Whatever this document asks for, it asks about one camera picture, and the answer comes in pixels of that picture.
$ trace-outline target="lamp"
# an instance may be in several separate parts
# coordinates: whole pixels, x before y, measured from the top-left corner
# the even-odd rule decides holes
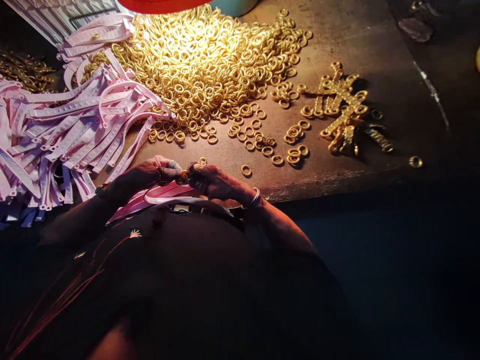
[[[118,0],[125,8],[141,14],[169,14],[193,9],[212,0]]]

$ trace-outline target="worn table surface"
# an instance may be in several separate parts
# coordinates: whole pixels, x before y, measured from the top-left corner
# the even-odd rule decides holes
[[[360,73],[363,80],[358,82],[354,90],[367,89],[369,105],[384,113],[382,121],[387,126],[387,137],[395,146],[395,151],[384,154],[370,139],[362,137],[358,143],[360,159],[333,156],[327,150],[329,142],[319,139],[319,132],[333,120],[315,119],[311,121],[312,129],[306,131],[301,140],[301,144],[310,149],[310,156],[304,160],[303,166],[299,169],[288,164],[275,167],[261,152],[248,152],[243,143],[229,138],[227,130],[230,124],[218,123],[215,124],[218,133],[216,145],[209,145],[202,139],[194,142],[190,138],[182,147],[165,141],[154,144],[147,142],[133,165],[156,154],[175,159],[181,166],[203,156],[209,163],[215,163],[250,185],[257,186],[273,202],[371,190],[451,174],[453,164],[458,164],[454,159],[459,155],[461,149],[458,143],[462,141],[455,134],[465,136],[467,132],[458,128],[458,125],[463,125],[461,119],[457,120],[459,110],[455,106],[458,107],[458,102],[452,97],[462,99],[462,106],[465,107],[468,101],[475,96],[478,99],[480,95],[480,76],[475,71],[476,48],[473,43],[460,44],[458,39],[450,35],[442,40],[443,44],[434,43],[429,48],[430,53],[427,53],[430,57],[432,54],[442,56],[454,49],[458,56],[463,54],[464,61],[455,68],[455,74],[469,77],[466,85],[468,101],[462,97],[462,78],[452,78],[448,68],[443,70],[449,74],[446,78],[437,74],[432,79],[439,89],[440,98],[445,97],[450,122],[450,130],[447,131],[430,90],[414,66],[414,52],[409,49],[409,40],[397,28],[397,20],[394,19],[396,13],[391,11],[387,1],[262,0],[244,16],[244,20],[248,23],[271,23],[280,8],[289,9],[298,28],[314,33],[314,38],[300,52],[301,61],[296,66],[298,75],[291,79],[294,86],[305,83],[310,88],[316,88],[323,74],[332,73],[330,63],[333,61],[342,62],[346,74]],[[465,52],[473,55],[469,58]],[[428,56],[424,56],[420,60],[423,60],[419,61],[420,66],[426,66],[423,69],[428,71],[429,64],[437,59],[429,62]],[[444,63],[455,66],[455,62],[449,64],[445,60]],[[275,153],[285,156],[291,146],[281,139],[291,125],[303,118],[300,109],[313,104],[315,99],[302,96],[290,109],[283,110],[271,99],[270,90],[271,87],[267,99],[259,101],[267,114],[261,130],[265,135],[277,139]],[[135,136],[135,131],[131,131],[127,145]],[[423,159],[424,168],[413,169],[409,166],[408,160],[413,155]],[[244,179],[242,176],[243,164],[251,166],[251,178]],[[108,169],[100,174],[95,182],[103,182],[110,171]]]

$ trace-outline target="pink plastic strip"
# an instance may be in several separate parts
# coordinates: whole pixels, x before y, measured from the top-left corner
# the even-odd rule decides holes
[[[14,160],[13,157],[0,146],[0,158],[3,160],[5,166],[15,174],[15,176],[26,186],[26,188],[33,194],[33,196],[40,197],[39,186],[32,181],[25,170]]]

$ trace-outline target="bangle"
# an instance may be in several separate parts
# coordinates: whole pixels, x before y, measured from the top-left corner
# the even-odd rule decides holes
[[[253,190],[256,191],[255,197],[251,201],[250,205],[248,206],[242,206],[244,209],[249,209],[253,207],[253,205],[257,202],[257,200],[260,198],[260,190],[257,187],[254,187]]]

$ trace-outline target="person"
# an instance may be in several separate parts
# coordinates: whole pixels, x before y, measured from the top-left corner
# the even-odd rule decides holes
[[[105,226],[119,204],[164,184],[170,163],[159,155],[141,163],[114,180],[106,196],[46,228],[3,286],[0,359],[365,354],[339,285],[309,238],[215,165],[191,164],[190,184],[210,199],[240,203],[243,220],[194,205],[152,206]],[[249,238],[255,224],[268,242]]]

